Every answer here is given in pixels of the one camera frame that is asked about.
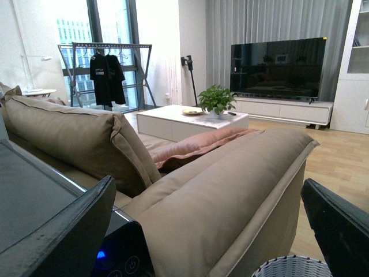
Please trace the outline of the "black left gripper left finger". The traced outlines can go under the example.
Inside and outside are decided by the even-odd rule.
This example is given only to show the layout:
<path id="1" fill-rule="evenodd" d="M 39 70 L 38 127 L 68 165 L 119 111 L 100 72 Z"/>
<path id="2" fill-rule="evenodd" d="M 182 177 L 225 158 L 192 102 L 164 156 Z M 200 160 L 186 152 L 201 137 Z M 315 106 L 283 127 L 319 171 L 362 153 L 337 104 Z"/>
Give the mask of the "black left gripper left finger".
<path id="1" fill-rule="evenodd" d="M 115 200 L 111 176 L 1 252 L 1 276 L 90 276 Z"/>

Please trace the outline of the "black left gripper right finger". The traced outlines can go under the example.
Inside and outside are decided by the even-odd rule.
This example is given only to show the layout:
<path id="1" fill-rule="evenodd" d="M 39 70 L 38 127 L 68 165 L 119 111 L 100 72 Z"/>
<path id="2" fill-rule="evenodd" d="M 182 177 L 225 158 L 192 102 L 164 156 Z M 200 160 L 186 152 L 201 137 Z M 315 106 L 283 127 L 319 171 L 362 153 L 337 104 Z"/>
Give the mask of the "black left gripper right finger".
<path id="1" fill-rule="evenodd" d="M 309 178 L 302 200 L 333 276 L 368 276 L 368 213 Z"/>

